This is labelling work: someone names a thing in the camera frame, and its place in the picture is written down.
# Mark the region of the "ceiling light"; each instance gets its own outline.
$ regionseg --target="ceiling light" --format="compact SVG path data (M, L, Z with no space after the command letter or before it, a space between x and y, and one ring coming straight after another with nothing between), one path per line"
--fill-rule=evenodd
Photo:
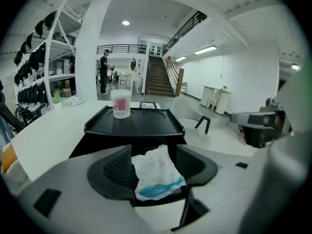
M179 59L176 59L175 61L181 61L181 60L184 60L186 59L186 57L180 57Z
M211 50L214 50L214 49L216 49L216 46L210 46L208 48L196 51L195 54L199 55L201 53L205 53L205 52L208 52L208 51L211 51Z
M301 67L298 64L292 64L292 69L294 69L295 71L299 71Z

